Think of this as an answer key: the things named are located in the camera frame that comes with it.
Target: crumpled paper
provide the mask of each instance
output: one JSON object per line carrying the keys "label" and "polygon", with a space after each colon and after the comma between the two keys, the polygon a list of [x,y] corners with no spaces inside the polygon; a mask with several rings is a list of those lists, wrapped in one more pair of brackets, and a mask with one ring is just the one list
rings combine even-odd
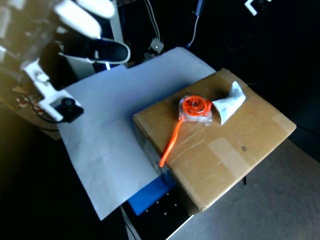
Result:
{"label": "crumpled paper", "polygon": [[234,81],[227,98],[212,101],[220,114],[221,125],[223,125],[244,103],[246,95],[242,91],[238,82]]}

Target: cardboard box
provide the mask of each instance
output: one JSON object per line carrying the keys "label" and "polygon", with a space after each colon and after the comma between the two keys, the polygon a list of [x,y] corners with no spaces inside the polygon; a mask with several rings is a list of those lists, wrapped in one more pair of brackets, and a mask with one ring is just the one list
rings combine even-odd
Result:
{"label": "cardboard box", "polygon": [[180,99],[190,93],[211,101],[225,98],[233,81],[247,97],[243,105],[222,126],[214,107],[211,126],[184,122],[166,162],[196,206],[196,210],[189,210],[192,213],[209,208],[282,143],[296,125],[226,69],[133,117],[138,141],[160,173],[158,162],[178,122]]}

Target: orange wrist strap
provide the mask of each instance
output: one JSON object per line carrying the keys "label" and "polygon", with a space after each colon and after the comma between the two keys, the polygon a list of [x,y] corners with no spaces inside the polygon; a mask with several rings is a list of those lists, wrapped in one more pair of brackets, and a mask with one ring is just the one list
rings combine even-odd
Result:
{"label": "orange wrist strap", "polygon": [[172,138],[170,140],[170,143],[167,147],[167,149],[165,150],[160,162],[159,162],[159,166],[162,168],[164,165],[165,165],[165,162],[168,158],[168,155],[169,153],[171,152],[171,150],[174,148],[175,144],[176,144],[176,141],[177,141],[177,138],[178,138],[178,132],[179,132],[179,129],[182,125],[182,123],[184,122],[185,120],[185,116],[181,115],[177,125],[175,126],[175,129],[174,129],[174,132],[173,132],[173,135],[172,135]]}

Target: gray floor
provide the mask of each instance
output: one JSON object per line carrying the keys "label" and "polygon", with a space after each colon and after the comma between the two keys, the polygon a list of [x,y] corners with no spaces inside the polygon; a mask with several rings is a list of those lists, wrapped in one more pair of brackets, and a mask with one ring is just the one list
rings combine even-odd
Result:
{"label": "gray floor", "polygon": [[171,240],[320,239],[320,163],[289,140]]}

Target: blue panel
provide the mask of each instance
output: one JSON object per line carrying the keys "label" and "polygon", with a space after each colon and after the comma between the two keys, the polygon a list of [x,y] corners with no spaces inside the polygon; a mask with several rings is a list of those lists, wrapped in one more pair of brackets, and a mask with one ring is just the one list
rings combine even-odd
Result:
{"label": "blue panel", "polygon": [[170,171],[167,171],[129,198],[128,202],[135,214],[139,216],[175,185]]}

